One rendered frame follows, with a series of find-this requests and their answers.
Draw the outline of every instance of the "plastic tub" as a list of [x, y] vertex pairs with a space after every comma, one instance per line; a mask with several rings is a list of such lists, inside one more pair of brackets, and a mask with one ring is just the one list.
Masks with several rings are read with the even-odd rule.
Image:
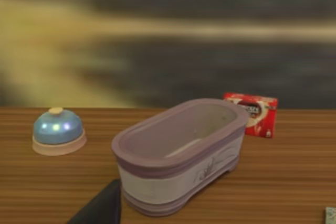
[[180, 210], [236, 167], [247, 121], [235, 104], [198, 99], [120, 132], [112, 150], [128, 204], [149, 216]]

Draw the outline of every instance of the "blurred background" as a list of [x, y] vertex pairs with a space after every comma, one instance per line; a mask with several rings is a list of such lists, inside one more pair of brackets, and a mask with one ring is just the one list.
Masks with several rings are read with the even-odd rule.
[[335, 0], [0, 0], [0, 105], [336, 108]]

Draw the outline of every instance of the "red box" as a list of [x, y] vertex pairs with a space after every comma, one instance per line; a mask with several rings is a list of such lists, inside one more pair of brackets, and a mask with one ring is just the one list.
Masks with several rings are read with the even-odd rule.
[[225, 93], [223, 99], [242, 106], [250, 114], [245, 134], [273, 137], [278, 99], [234, 92]]

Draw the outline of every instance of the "wooden table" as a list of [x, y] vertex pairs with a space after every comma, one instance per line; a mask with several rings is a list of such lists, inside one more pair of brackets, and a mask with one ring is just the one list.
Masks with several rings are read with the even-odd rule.
[[[73, 109], [89, 142], [76, 153], [33, 152], [34, 120], [46, 109], [0, 109], [0, 223], [63, 224], [118, 177], [113, 136], [162, 110]], [[166, 218], [123, 203], [122, 224], [321, 224], [336, 207], [336, 111], [279, 111], [273, 140], [245, 137], [238, 168]]]

